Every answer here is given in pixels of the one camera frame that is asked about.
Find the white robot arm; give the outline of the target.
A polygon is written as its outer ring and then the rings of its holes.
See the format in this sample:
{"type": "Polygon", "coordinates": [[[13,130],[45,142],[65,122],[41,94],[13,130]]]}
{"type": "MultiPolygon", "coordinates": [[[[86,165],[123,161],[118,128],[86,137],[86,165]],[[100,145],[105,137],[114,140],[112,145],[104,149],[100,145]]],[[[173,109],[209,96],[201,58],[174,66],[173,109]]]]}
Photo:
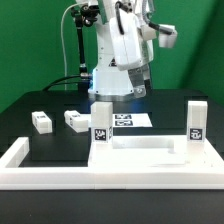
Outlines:
{"type": "Polygon", "coordinates": [[[122,101],[146,95],[155,31],[148,26],[150,0],[77,0],[80,24],[96,29],[97,65],[89,96],[122,101]]]}

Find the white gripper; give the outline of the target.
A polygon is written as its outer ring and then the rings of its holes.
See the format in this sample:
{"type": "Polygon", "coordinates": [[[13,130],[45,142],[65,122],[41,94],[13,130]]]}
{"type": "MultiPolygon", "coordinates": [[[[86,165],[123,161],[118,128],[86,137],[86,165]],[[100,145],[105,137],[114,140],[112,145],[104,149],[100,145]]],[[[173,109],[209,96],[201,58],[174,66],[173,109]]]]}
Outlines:
{"type": "Polygon", "coordinates": [[[115,62],[120,71],[129,70],[134,96],[141,98],[150,89],[150,67],[145,64],[153,60],[152,42],[143,39],[136,15],[121,13],[120,16],[123,34],[119,31],[115,17],[109,21],[115,62]]]}

